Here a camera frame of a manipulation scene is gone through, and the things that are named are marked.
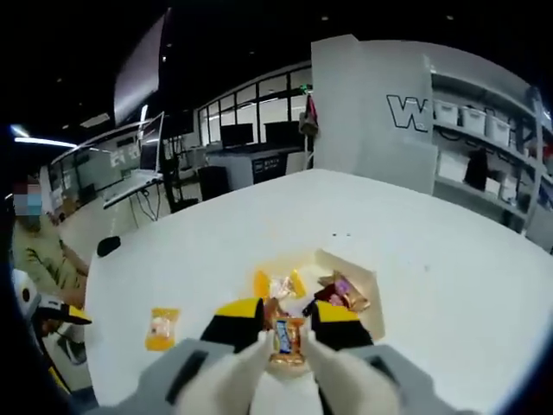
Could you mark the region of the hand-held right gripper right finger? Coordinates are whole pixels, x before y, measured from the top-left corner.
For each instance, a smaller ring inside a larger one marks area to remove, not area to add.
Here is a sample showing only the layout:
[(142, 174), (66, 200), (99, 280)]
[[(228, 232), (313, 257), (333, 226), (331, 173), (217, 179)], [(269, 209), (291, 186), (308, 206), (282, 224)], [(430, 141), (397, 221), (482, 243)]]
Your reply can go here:
[(324, 414), (474, 414), (435, 391), (432, 377), (387, 345), (375, 345), (352, 311), (310, 306), (310, 367)]

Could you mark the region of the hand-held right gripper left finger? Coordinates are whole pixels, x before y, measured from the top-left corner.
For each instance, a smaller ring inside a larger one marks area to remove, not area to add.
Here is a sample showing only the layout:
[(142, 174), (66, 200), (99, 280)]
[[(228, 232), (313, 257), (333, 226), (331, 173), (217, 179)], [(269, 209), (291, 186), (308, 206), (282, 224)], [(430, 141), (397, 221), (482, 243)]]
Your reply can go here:
[(149, 365), (137, 389), (116, 405), (91, 414), (175, 414), (179, 393), (225, 358), (252, 346), (264, 328), (264, 302), (247, 298), (219, 308), (199, 339), (184, 339)]

